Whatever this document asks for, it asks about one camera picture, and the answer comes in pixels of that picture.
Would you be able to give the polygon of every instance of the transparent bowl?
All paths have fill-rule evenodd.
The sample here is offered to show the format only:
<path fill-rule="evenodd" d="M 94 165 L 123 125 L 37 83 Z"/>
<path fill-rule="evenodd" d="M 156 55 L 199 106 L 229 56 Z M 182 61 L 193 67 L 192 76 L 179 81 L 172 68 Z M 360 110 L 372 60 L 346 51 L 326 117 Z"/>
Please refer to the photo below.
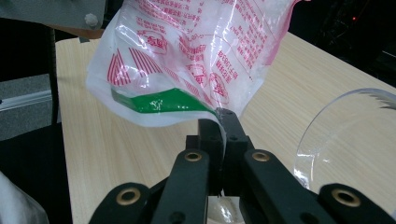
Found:
<path fill-rule="evenodd" d="M 315 116 L 298 146 L 294 175 L 315 193 L 330 183 L 348 185 L 394 216 L 395 167 L 396 95 L 359 89 Z"/>

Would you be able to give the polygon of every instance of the light wood tabletop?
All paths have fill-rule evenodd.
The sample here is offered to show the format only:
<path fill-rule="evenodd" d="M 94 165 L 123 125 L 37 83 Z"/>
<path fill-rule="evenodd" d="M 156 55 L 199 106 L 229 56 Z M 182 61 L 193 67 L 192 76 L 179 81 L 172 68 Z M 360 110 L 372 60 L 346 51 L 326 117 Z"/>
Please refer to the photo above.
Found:
<path fill-rule="evenodd" d="M 99 40 L 56 43 L 64 150 L 74 223 L 88 223 L 117 185 L 152 187 L 166 178 L 197 120 L 144 128 L 110 112 L 85 87 Z M 273 152 L 292 172 L 299 142 L 315 115 L 339 95 L 396 89 L 287 34 L 264 84 L 240 120 L 255 148 Z"/>

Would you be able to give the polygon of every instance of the green stripe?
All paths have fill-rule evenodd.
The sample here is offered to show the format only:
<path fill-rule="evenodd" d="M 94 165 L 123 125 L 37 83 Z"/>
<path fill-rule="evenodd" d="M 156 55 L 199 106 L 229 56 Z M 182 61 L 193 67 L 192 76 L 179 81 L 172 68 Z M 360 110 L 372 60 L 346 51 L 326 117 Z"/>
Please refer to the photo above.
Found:
<path fill-rule="evenodd" d="M 208 111 L 215 114 L 205 103 L 177 88 L 136 97 L 127 97 L 111 90 L 111 95 L 116 102 L 142 114 L 176 111 Z"/>

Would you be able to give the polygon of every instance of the black cloth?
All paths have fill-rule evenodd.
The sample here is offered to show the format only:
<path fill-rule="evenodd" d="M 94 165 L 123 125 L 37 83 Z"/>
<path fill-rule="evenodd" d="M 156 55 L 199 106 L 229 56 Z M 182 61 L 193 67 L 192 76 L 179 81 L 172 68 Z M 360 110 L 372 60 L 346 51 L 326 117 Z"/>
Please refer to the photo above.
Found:
<path fill-rule="evenodd" d="M 40 203 L 49 223 L 72 223 L 61 123 L 1 141 L 0 171 Z"/>

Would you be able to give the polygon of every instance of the plastic bag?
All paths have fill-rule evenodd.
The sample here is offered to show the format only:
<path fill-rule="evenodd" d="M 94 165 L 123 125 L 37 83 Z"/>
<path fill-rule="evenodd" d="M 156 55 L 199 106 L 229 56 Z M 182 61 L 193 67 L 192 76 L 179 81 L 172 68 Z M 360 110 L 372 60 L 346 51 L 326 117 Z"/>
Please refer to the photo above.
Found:
<path fill-rule="evenodd" d="M 142 126 L 240 116 L 264 82 L 297 0 L 125 0 L 87 88 Z"/>

